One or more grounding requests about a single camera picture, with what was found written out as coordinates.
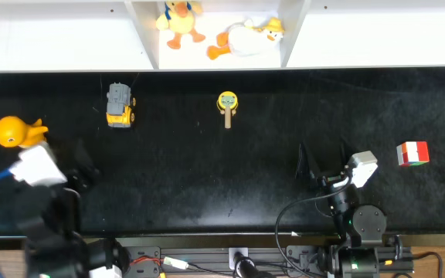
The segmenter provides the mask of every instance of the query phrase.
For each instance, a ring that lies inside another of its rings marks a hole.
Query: red wire
[[[133,266],[137,263],[143,263],[143,262],[154,262],[157,263],[159,266],[161,265],[162,261],[164,261],[163,259],[157,259],[157,258],[150,258],[147,256],[142,256],[138,259],[134,259],[133,262],[130,263],[130,266]]]

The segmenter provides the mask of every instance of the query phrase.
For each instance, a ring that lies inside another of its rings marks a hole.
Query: colorful cube
[[[400,166],[417,166],[430,161],[426,142],[406,142],[396,148]]]

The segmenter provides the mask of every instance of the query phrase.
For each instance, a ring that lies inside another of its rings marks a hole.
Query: yellow duck plush
[[[165,2],[165,13],[161,15],[155,26],[163,31],[170,29],[175,33],[175,38],[168,42],[172,49],[182,47],[181,40],[184,34],[193,36],[194,42],[201,42],[206,37],[195,30],[195,16],[193,12],[202,13],[202,6],[197,2]]]
[[[45,141],[44,133],[49,131],[38,119],[33,125],[26,124],[18,117],[8,116],[0,120],[0,145],[3,147],[31,147]]]
[[[217,57],[232,53],[236,56],[252,56],[275,47],[283,38],[284,29],[277,18],[269,20],[262,28],[253,26],[251,19],[236,23],[227,32],[217,35],[217,46],[207,49],[207,56],[214,60]]]

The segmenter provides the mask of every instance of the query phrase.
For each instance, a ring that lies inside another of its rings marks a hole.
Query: wooden handle
[[[231,108],[229,105],[226,105],[226,108],[224,109],[224,127],[225,128],[231,128]]]

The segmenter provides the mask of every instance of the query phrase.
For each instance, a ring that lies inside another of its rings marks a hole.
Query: blue vest
[[[164,6],[166,7],[166,11],[164,12],[164,14],[166,15],[166,18],[168,20],[171,20],[171,16],[169,15],[169,11],[171,11],[171,9],[168,7],[168,4],[166,4],[166,2],[164,2]],[[192,5],[190,5],[190,3],[186,2],[186,8],[189,9],[189,11],[192,10]]]

